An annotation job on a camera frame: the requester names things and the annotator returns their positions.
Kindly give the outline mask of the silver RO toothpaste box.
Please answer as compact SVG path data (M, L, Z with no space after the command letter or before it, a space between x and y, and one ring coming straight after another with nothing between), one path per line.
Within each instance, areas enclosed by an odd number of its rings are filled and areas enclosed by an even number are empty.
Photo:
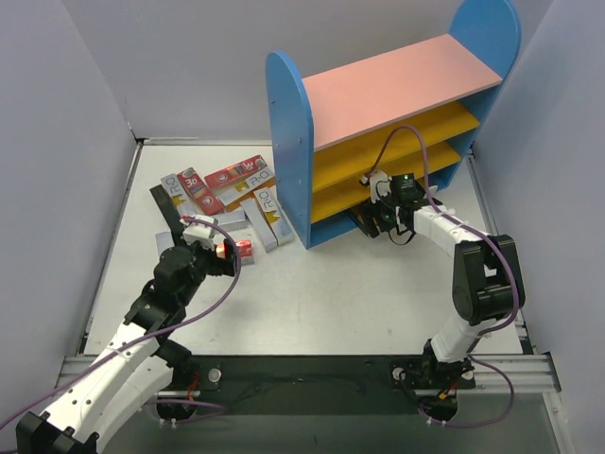
M356 227L367 237L376 238L380 235L376 227L372 210L359 204L349 209L349 216Z

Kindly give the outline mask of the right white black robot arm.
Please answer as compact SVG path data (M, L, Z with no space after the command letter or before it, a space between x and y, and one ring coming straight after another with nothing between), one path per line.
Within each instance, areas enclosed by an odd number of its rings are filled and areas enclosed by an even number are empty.
M350 216L366 236L422 236L453 260L454 313L395 377L414 390L448 394L472 372L469 356L480 340L512 323L524 304L515 243L462 221L411 173L390 177L376 170L360 183L370 196L351 208Z

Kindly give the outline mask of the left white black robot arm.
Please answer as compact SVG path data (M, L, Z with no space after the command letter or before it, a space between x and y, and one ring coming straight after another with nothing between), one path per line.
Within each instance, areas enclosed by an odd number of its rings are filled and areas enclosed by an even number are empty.
M19 453L100 453L113 435L165 387L190 381L191 353L170 340L189 323L186 308L208 276L239 278L241 254L225 237L165 250L153 277L93 363L58 387L40 413L25 410L15 428Z

